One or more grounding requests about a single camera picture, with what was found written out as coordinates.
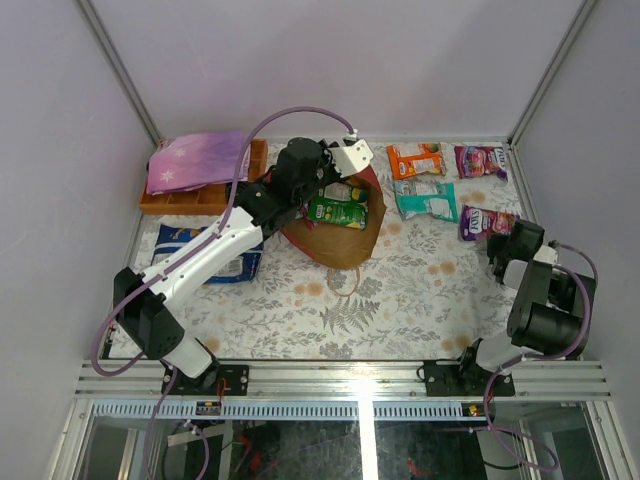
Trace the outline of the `red paper bag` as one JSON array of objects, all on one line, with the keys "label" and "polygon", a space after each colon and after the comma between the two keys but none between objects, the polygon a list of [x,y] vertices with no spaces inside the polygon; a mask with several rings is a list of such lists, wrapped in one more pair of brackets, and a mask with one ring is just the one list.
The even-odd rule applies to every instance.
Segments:
[{"label": "red paper bag", "polygon": [[282,229],[283,236],[316,263],[348,270],[367,261],[386,213],[383,192],[372,167],[352,176],[349,186],[365,193],[363,202],[316,197],[306,215]]}]

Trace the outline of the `white Fox's candy bag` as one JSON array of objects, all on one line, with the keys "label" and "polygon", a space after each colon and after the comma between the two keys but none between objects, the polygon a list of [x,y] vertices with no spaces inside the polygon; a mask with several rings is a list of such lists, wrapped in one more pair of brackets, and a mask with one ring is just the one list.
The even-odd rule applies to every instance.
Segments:
[{"label": "white Fox's candy bag", "polygon": [[502,147],[456,145],[455,163],[460,179],[495,175],[507,181],[506,154]]}]

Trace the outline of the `blue Doritos chip bag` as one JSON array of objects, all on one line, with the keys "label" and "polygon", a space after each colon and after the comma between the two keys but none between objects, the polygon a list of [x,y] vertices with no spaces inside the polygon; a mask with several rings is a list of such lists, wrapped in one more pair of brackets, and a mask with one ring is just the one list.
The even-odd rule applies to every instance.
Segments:
[{"label": "blue Doritos chip bag", "polygon": [[[204,232],[205,228],[178,228],[162,224],[160,226],[152,257],[152,265],[159,265],[169,259],[193,238]],[[233,284],[253,281],[261,264],[264,244],[240,252],[238,249],[226,249],[218,254],[209,266],[220,266],[205,284]]]}]

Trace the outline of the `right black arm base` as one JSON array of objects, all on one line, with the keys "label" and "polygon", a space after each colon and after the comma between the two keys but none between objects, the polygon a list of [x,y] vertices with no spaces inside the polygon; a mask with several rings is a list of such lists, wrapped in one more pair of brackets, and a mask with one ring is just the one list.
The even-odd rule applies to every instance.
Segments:
[{"label": "right black arm base", "polygon": [[492,373],[477,364],[481,341],[466,347],[456,360],[424,360],[416,375],[429,397],[483,396]]}]

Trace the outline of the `green snack packet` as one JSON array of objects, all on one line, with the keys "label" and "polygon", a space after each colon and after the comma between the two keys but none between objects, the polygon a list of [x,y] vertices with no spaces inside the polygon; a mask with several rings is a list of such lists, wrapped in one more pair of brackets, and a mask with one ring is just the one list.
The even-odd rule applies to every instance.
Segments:
[{"label": "green snack packet", "polygon": [[307,219],[312,223],[328,223],[364,230],[368,223],[368,192],[345,183],[321,188],[309,202]]}]

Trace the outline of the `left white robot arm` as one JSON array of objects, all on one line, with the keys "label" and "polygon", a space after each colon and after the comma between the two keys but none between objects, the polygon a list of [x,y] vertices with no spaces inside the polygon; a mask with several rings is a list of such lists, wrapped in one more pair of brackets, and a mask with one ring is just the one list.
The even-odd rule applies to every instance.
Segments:
[{"label": "left white robot arm", "polygon": [[195,393],[212,392],[219,363],[187,333],[173,308],[231,260],[292,223],[322,188],[347,178],[346,150],[356,144],[290,140],[264,175],[229,190],[227,211],[202,233],[143,273],[119,272],[114,318],[141,353],[179,371]]}]

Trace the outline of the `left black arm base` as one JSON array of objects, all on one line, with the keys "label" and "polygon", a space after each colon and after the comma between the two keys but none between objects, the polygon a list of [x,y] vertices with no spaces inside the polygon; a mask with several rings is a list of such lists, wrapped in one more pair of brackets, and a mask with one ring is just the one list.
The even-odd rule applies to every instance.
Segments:
[{"label": "left black arm base", "polygon": [[203,374],[191,378],[177,370],[165,367],[161,392],[180,396],[246,396],[249,386],[250,367],[246,364],[221,364],[215,360]]}]

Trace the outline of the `orange Fox's candy bag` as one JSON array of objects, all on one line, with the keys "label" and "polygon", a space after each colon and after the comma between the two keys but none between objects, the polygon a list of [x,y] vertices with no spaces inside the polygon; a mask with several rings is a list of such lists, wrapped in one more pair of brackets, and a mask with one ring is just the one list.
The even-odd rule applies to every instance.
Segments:
[{"label": "orange Fox's candy bag", "polygon": [[387,147],[387,155],[395,180],[421,175],[446,175],[443,147],[440,143],[393,144]]}]

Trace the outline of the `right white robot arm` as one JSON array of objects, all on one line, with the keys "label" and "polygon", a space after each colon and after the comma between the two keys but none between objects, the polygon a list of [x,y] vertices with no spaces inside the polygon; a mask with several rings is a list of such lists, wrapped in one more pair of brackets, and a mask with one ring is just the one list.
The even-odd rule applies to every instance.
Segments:
[{"label": "right white robot arm", "polygon": [[455,372],[463,392],[482,392],[491,371],[510,369],[514,359],[573,360],[585,350],[597,267],[584,252],[544,238],[541,226],[521,219],[509,233],[488,237],[492,274],[516,296],[505,329],[465,349]]}]

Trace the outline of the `teal candy bag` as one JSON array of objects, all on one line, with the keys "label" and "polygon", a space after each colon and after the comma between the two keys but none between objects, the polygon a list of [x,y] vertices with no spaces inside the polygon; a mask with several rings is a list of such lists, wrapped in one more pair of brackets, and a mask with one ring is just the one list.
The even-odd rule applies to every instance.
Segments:
[{"label": "teal candy bag", "polygon": [[459,221],[453,183],[395,180],[394,193],[398,211],[405,220],[426,214],[452,223]]}]

